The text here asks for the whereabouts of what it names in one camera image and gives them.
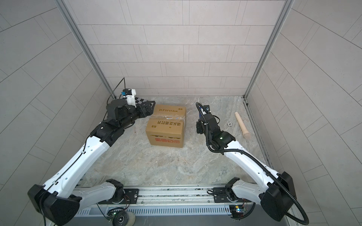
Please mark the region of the brown cardboard express box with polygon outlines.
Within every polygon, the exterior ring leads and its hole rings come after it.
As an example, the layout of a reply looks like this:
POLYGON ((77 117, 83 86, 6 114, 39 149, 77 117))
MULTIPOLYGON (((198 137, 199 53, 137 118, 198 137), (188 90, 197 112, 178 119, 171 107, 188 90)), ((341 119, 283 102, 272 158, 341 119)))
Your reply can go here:
MULTIPOLYGON (((185 115, 186 107, 157 104, 153 114, 185 115)), ((182 148, 186 121, 149 119, 146 134, 151 145, 182 148)))

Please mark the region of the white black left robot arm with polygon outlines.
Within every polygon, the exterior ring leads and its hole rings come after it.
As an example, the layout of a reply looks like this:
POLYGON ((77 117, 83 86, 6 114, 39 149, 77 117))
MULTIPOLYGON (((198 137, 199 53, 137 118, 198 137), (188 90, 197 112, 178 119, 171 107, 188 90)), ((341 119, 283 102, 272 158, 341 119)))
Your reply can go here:
POLYGON ((120 138, 139 118, 151 116, 155 101, 137 99, 129 105, 125 99, 114 99, 107 105, 107 118, 90 133, 80 150, 43 185, 33 185, 28 196, 44 220, 57 226, 68 223, 79 210, 108 200, 120 203, 124 199, 123 184, 108 179, 98 186, 74 192, 80 179, 95 161, 120 138))

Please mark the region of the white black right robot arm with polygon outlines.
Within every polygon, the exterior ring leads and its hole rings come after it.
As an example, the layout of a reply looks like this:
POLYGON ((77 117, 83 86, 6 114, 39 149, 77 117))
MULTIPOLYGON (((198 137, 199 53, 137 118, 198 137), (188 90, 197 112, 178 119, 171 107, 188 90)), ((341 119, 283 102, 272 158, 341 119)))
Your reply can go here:
POLYGON ((279 173, 263 164, 249 153, 230 133, 220 129, 220 119, 212 115, 209 106, 196 103, 199 120, 196 123, 197 133, 206 138, 206 146, 212 153, 220 153, 239 165, 257 184, 256 188, 246 189, 241 179, 234 178, 226 185, 226 194, 231 201, 247 199, 261 205, 264 211, 274 220, 281 221, 284 216, 302 223, 302 219, 291 215, 288 211, 297 202, 292 177, 279 173))

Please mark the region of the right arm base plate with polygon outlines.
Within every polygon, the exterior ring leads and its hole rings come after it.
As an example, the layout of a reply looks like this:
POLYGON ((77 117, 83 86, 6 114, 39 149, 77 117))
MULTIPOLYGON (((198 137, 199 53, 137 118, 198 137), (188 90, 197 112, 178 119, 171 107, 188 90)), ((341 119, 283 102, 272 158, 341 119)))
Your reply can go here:
POLYGON ((211 195, 215 203, 252 203, 248 199, 237 198, 230 188, 226 187, 214 187, 207 191, 208 195, 211 195))

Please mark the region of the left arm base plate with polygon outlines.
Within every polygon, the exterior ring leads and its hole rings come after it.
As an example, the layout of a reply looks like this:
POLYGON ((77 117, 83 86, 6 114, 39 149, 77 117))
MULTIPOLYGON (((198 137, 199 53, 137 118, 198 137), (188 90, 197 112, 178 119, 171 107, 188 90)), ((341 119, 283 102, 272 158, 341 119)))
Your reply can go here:
POLYGON ((137 203, 137 199, 139 196, 139 189, 136 188, 126 188, 124 189, 124 196, 122 198, 121 201, 119 202, 115 202, 115 201, 111 201, 111 200, 104 200, 99 202, 99 205, 111 205, 111 204, 136 204, 137 203))

